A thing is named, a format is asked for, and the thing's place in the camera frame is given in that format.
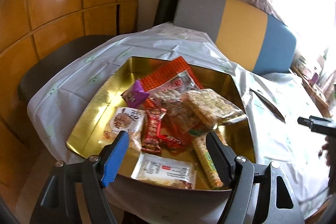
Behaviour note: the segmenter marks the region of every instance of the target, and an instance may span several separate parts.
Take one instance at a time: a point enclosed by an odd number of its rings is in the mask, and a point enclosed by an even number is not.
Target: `blue panel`
[[[273,16],[267,15],[264,42],[253,73],[288,72],[293,61],[296,37],[288,27]]]

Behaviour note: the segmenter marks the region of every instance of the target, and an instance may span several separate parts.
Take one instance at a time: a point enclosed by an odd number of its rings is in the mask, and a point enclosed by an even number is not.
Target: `red snack bag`
[[[148,108],[146,109],[146,130],[142,141],[141,151],[161,155],[161,147],[159,146],[159,135],[161,121],[167,110],[164,108]]]
[[[171,135],[183,145],[191,145],[192,135],[205,133],[207,129],[199,118],[182,104],[182,93],[200,90],[203,86],[181,56],[140,79],[140,83],[144,91],[150,94],[144,106],[167,109],[164,123]]]

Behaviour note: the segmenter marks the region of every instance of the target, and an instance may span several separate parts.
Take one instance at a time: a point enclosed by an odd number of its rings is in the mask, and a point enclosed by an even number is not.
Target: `chair backrest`
[[[258,75],[288,72],[293,61],[288,27],[239,0],[179,0],[174,25],[206,32],[227,58]]]

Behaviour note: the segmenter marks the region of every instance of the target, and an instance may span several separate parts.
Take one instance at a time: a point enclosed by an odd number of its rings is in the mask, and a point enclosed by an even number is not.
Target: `white tablecloth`
[[[97,90],[131,56],[165,60],[183,56],[189,64],[229,73],[243,97],[257,163],[280,162],[305,217],[325,201],[329,168],[324,158],[317,157],[324,136],[296,123],[298,116],[320,114],[299,79],[275,73],[267,75],[267,80],[252,74],[229,61],[206,33],[169,23],[112,38],[68,65],[35,94],[28,104],[28,115],[57,160],[68,164],[82,161],[67,150],[65,141]],[[286,123],[277,119],[250,88],[274,98],[288,112]],[[191,220],[217,223],[228,197],[228,193],[170,192],[124,177],[117,177],[107,191],[114,205],[160,224]]]

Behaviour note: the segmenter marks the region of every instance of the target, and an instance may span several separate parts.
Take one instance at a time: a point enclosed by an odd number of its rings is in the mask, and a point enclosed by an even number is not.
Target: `tray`
[[[66,141],[67,148],[83,158],[98,155],[102,150],[102,146],[98,144],[98,140],[103,134],[105,125],[112,118],[117,107],[126,106],[121,94],[136,79],[152,73],[159,66],[167,62],[166,60],[153,58],[130,57],[107,79],[85,108]],[[212,88],[236,106],[244,109],[238,90],[230,75],[194,65],[191,65],[191,68],[205,88]],[[231,146],[237,155],[243,155],[250,161],[255,162],[248,120],[229,126],[220,126],[218,130],[224,134],[228,145]],[[138,152],[128,149],[118,174],[130,177],[138,157]],[[196,189],[210,189],[202,166],[194,151],[171,155],[163,149],[162,157],[196,162],[198,164]]]

